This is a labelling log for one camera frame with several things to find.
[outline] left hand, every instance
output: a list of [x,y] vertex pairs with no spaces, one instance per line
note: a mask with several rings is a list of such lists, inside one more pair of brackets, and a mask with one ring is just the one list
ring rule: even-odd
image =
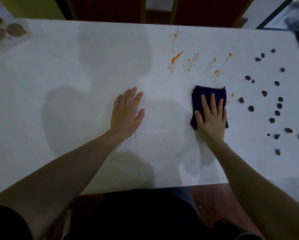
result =
[[110,122],[110,130],[114,131],[122,141],[130,137],[143,120],[145,109],[141,109],[136,117],[137,107],[143,93],[140,92],[133,100],[137,88],[128,89],[119,95],[115,102]]

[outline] purple cloth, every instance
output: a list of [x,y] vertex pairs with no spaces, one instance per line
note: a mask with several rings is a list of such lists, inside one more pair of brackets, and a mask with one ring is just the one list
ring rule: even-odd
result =
[[215,93],[216,106],[218,106],[220,99],[223,99],[223,111],[224,111],[225,105],[226,105],[226,100],[227,100],[225,87],[222,89],[222,88],[207,88],[207,87],[196,86],[193,90],[193,93],[192,93],[193,117],[190,121],[190,125],[195,130],[197,130],[197,121],[196,121],[195,114],[194,114],[195,110],[198,110],[201,113],[203,120],[205,117],[204,113],[203,113],[201,96],[202,96],[202,94],[205,95],[206,102],[210,108],[212,93]]

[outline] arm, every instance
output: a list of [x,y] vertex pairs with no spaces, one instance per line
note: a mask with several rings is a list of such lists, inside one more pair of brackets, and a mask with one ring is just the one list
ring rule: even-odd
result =
[[66,153],[0,193],[0,206],[20,214],[34,239],[42,239],[56,219],[83,191],[111,151],[130,137],[144,117],[136,117],[142,93],[136,88],[119,95],[114,103],[111,129]]
[[299,239],[299,204],[259,175],[223,141],[227,115],[226,110],[223,114],[222,104],[221,100],[217,108],[212,94],[209,109],[202,96],[205,121],[195,111],[199,134],[223,167],[241,206],[266,240]]

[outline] finger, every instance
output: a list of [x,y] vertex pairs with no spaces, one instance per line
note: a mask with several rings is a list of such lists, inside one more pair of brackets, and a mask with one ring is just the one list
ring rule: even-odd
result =
[[140,92],[139,94],[137,94],[137,96],[134,98],[132,104],[131,104],[131,107],[133,107],[135,110],[137,109],[138,107],[138,104],[140,102],[140,100],[142,99],[142,96],[143,96],[143,92]]
[[136,93],[136,90],[137,90],[137,88],[134,87],[134,88],[132,88],[132,89],[128,92],[128,94],[127,94],[127,96],[126,96],[126,102],[125,102],[125,105],[126,105],[126,106],[128,106],[128,107],[131,106],[131,101],[133,100],[133,97],[134,97],[134,95],[135,95],[135,93]]
[[226,121],[227,121],[227,109],[225,109],[223,113],[223,123],[226,124]]
[[202,115],[200,114],[200,112],[198,110],[195,110],[195,118],[197,121],[197,127],[200,127],[204,124]]
[[124,92],[123,96],[121,97],[121,100],[119,101],[119,104],[118,104],[119,107],[122,107],[125,104],[126,96],[129,91],[130,91],[130,89],[128,89]]
[[217,108],[217,116],[219,118],[222,118],[223,117],[223,99],[221,98],[220,101],[219,101],[219,104],[218,104],[218,108]]
[[211,114],[214,115],[214,116],[217,116],[215,93],[211,94]]
[[121,97],[122,97],[122,95],[120,94],[120,95],[118,95],[118,97],[115,99],[113,110],[115,110],[115,109],[118,108],[118,104],[119,104],[119,101],[121,100]]
[[140,123],[142,122],[143,118],[145,115],[145,109],[141,109],[138,116],[136,117],[135,121],[137,123],[137,127],[140,125]]
[[209,110],[209,107],[208,107],[208,104],[206,102],[206,98],[205,98],[205,95],[203,94],[201,96],[201,101],[202,101],[202,106],[203,106],[203,112],[204,112],[204,115],[205,116],[208,116],[211,114],[210,110]]

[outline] hand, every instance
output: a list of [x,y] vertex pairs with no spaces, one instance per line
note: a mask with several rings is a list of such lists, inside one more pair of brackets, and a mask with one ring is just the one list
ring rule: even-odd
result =
[[195,111],[197,128],[200,136],[208,144],[211,141],[224,140],[225,125],[227,121],[227,112],[223,114],[223,99],[219,101],[218,108],[216,107],[215,94],[211,95],[211,110],[208,107],[206,98],[202,95],[202,106],[205,115],[205,121],[198,110]]
[[136,117],[137,107],[143,93],[140,92],[133,100],[137,88],[128,89],[123,95],[119,95],[114,102],[110,130],[117,134],[122,142],[130,137],[144,117],[144,109],[141,109]]

